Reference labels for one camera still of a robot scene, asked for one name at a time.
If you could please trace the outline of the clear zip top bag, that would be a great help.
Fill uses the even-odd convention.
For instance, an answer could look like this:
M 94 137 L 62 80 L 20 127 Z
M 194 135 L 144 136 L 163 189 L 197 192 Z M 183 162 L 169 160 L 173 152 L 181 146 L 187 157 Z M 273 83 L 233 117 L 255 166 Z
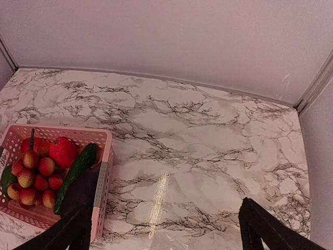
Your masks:
M 158 232 L 152 238 L 150 250 L 190 250 L 190 246 L 178 237 L 167 233 Z

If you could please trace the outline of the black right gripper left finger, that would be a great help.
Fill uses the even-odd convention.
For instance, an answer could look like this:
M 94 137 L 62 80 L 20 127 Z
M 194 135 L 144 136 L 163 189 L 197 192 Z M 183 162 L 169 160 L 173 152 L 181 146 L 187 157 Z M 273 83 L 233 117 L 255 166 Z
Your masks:
M 82 204 L 16 249 L 89 249 L 92 212 L 92 206 Z

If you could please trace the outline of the red toy tomato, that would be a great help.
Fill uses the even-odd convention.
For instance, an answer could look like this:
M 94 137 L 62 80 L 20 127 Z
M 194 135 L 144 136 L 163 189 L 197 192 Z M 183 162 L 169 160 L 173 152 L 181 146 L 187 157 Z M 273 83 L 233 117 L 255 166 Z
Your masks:
M 49 157 L 62 169 L 70 168 L 77 156 L 76 146 L 66 137 L 57 138 L 49 147 Z

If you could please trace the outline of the pink perforated plastic basket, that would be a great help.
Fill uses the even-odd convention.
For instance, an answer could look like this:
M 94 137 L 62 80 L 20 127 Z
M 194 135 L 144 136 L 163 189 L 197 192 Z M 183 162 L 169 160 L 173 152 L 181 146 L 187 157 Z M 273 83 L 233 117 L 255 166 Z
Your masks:
M 21 156 L 21 142 L 30 136 L 31 130 L 35 136 L 46 141 L 54 141 L 59 137 L 67 137 L 81 151 L 87 144 L 97 144 L 96 161 L 101 163 L 99 172 L 94 207 L 92 213 L 91 240 L 102 236 L 107 194 L 111 181 L 111 172 L 114 160 L 112 148 L 112 134 L 104 129 L 34 126 L 31 124 L 12 124 L 7 127 L 1 137 L 1 169 L 16 161 Z M 7 214 L 25 224 L 47 230 L 55 224 L 60 217 L 53 214 L 51 209 L 37 206 L 30 209 L 22 208 L 17 201 L 10 201 L 1 191 L 1 213 Z

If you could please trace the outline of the red lychee fruit bunch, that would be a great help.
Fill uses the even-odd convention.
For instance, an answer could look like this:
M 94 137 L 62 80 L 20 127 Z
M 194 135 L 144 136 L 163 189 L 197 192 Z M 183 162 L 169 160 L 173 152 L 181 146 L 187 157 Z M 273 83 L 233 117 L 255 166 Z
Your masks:
M 40 157 L 34 150 L 35 130 L 31 130 L 29 147 L 12 163 L 17 182 L 8 187 L 10 201 L 17 201 L 24 209 L 43 205 L 54 208 L 65 172 L 49 157 Z

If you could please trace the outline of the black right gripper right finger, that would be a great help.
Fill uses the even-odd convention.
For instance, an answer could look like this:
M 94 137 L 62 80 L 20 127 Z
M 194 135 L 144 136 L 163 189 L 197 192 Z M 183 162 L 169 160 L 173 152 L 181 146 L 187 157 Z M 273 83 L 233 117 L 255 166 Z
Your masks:
M 251 198 L 244 198 L 238 214 L 243 249 L 323 249 L 282 224 Z

